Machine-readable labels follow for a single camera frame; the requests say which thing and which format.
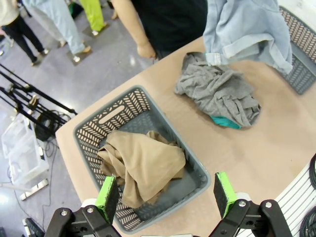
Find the transparent plastic box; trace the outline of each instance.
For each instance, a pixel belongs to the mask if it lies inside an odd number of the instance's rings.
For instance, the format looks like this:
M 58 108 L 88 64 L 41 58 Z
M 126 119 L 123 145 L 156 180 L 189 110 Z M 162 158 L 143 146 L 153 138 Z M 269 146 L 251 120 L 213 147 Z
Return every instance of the transparent plastic box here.
M 13 184 L 26 185 L 49 169 L 33 124 L 23 115 L 18 115 L 4 132 L 2 146 L 4 156 L 9 160 Z

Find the black wire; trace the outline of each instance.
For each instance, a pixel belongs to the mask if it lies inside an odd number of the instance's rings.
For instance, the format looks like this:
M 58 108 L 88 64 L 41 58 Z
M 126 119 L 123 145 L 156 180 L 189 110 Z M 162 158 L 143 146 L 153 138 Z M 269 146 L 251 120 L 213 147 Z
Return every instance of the black wire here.
M 69 115 L 57 110 L 40 113 L 40 116 L 37 118 L 37 123 L 34 127 L 36 137 L 41 141 L 49 140 L 49 138 L 54 135 L 55 132 L 70 119 L 71 118 Z
M 316 154 L 313 156 L 310 162 L 310 181 L 312 187 L 316 189 Z M 316 207 L 310 210 L 304 217 L 300 227 L 300 237 L 316 237 Z
M 301 228 L 300 237 L 315 237 L 316 236 L 316 207 L 307 213 L 304 217 Z
M 51 169 L 50 169 L 50 184 L 49 184 L 49 191 L 48 191 L 48 196 L 49 196 L 49 203 L 48 204 L 43 204 L 41 206 L 42 208 L 42 215 L 43 215 L 43 218 L 42 218 L 42 224 L 40 225 L 29 213 L 27 213 L 23 207 L 21 206 L 20 204 L 20 201 L 16 195 L 16 191 L 14 190 L 14 195 L 15 195 L 15 198 L 16 198 L 16 201 L 20 207 L 20 209 L 24 212 L 24 214 L 29 217 L 29 218 L 32 218 L 34 220 L 34 222 L 39 226 L 41 227 L 42 230 L 45 230 L 44 228 L 44 221 L 45 221 L 45 211 L 44 211 L 44 207 L 50 207 L 51 206 L 51 186 L 52 186 L 52 175 L 53 175 L 53 168 L 54 168 L 54 162 L 55 162 L 55 158 L 56 158 L 56 154 L 57 154 L 57 151 L 59 149 L 58 145 L 55 144 L 53 142 L 53 140 L 55 140 L 54 138 L 52 138 L 51 140 L 47 141 L 46 143 L 46 146 L 45 146 L 45 154 L 46 154 L 46 157 L 47 158 L 51 158 L 53 157 L 52 159 L 52 164 L 51 164 Z M 51 145 L 53 145 L 53 148 L 52 148 L 52 152 L 51 153 L 48 153 L 51 149 Z M 11 175 L 10 175 L 10 167 L 8 168 L 7 170 L 7 175 L 8 175 L 8 178 L 10 179 L 11 182 L 2 182 L 2 183 L 12 183 L 12 180 L 11 180 Z
M 316 163 L 316 154 L 313 156 L 313 158 L 311 159 L 311 163 L 310 163 L 310 180 L 311 180 L 312 187 L 314 189 L 316 189 L 316 167 L 315 167 L 315 163 Z
M 10 182 L 8 182 L 8 183 L 11 183 L 11 184 L 12 184 L 12 180 L 11 180 L 11 176 L 10 176 L 10 167 L 9 167 L 8 170 L 7 170 L 7 175 L 8 175 L 8 178 L 10 179 Z M 20 201 L 19 201 L 19 199 L 18 199 L 18 197 L 17 197 L 17 195 L 16 195 L 16 191 L 15 191 L 15 190 L 13 190 L 13 191 L 14 191 L 14 196 L 15 196 L 16 202 L 18 203 L 20 209 L 24 212 L 24 214 L 25 214 L 27 217 L 33 219 L 33 221 L 34 221 L 39 227 L 41 227 L 42 230 L 43 230 L 43 229 L 44 229 L 43 226 L 41 226 L 29 213 L 27 213 L 27 212 L 23 209 L 23 207 L 21 206 Z
M 14 191 L 14 195 L 15 195 L 16 202 L 18 203 L 20 209 L 24 212 L 24 214 L 25 214 L 27 217 L 31 218 L 39 227 L 41 227 L 42 230 L 44 230 L 44 227 L 41 226 L 32 216 L 30 216 L 29 213 L 27 213 L 27 212 L 22 208 L 22 206 L 21 206 L 21 204 L 20 204 L 20 201 L 19 201 L 19 199 L 18 199 L 18 197 L 17 197 L 17 195 L 16 195 L 15 190 L 13 190 L 13 191 Z
M 50 150 L 50 143 L 53 144 L 53 151 L 51 154 L 48 154 L 47 152 Z M 51 169 L 50 169 L 50 184 L 49 184 L 49 191 L 48 191 L 48 196 L 49 196 L 49 204 L 44 204 L 41 206 L 41 210 L 43 213 L 43 220 L 42 220 L 42 226 L 43 226 L 43 230 L 44 230 L 44 221 L 45 221 L 45 211 L 44 211 L 44 207 L 50 207 L 51 206 L 51 186 L 52 186 L 52 177 L 53 177 L 53 168 L 54 168 L 54 161 L 56 158 L 56 154 L 58 151 L 59 147 L 57 146 L 57 144 L 53 143 L 52 140 L 48 141 L 45 147 L 45 153 L 46 153 L 46 157 L 50 158 L 53 154 L 53 161 L 51 163 Z

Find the beige table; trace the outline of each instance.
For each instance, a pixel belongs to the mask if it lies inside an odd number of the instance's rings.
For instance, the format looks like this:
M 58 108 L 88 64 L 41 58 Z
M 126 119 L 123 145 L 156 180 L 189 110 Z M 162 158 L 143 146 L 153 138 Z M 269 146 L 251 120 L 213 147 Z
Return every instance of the beige table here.
M 249 193 L 256 203 L 276 198 L 312 158 L 316 151 L 316 121 L 306 104 L 311 106 L 313 102 L 302 100 L 262 63 L 233 65 L 255 88 L 254 97 L 262 106 L 257 124 L 250 129 L 216 126 L 190 99 L 175 95 L 173 88 L 183 57 L 190 51 L 204 51 L 202 39 L 136 75 L 57 131 L 62 156 L 81 201 L 97 197 L 98 191 L 75 144 L 74 128 L 133 85 L 145 87 L 212 178 L 216 171 L 227 172 L 235 191 Z M 192 233 L 205 237 L 219 220 L 212 184 L 180 210 L 133 236 Z

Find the beige cloth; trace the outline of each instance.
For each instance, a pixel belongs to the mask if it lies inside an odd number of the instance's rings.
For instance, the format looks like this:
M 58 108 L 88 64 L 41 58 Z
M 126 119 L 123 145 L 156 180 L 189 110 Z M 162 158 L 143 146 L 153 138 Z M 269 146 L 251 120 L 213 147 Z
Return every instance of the beige cloth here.
M 18 15 L 16 0 L 0 0 L 0 26 L 9 25 Z
M 125 183 L 122 203 L 138 208 L 145 202 L 154 203 L 173 178 L 183 176 L 186 163 L 183 151 L 160 134 L 147 135 L 113 131 L 98 156 L 103 159 L 101 171 Z

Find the gray basket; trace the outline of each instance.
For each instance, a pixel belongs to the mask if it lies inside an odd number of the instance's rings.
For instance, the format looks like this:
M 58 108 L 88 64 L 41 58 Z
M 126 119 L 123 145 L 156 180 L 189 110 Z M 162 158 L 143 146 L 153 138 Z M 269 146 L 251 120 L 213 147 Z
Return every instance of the gray basket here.
M 179 134 L 159 110 L 148 93 L 136 86 L 114 99 L 95 114 L 89 116 L 75 129 L 75 139 L 82 158 L 98 189 L 105 176 L 99 167 L 101 160 L 97 152 L 103 146 L 107 135 L 115 130 L 146 134 L 149 130 L 159 132 L 168 141 L 176 141 L 185 153 L 184 177 L 171 181 L 169 189 L 159 196 L 154 205 L 145 204 L 132 209 L 122 204 L 122 190 L 115 220 L 126 234 L 133 234 L 181 208 L 204 192 L 210 185 L 210 176 L 194 156 Z
M 282 76 L 301 95 L 316 81 L 316 34 L 284 7 L 280 11 L 289 27 L 293 52 L 293 69 Z

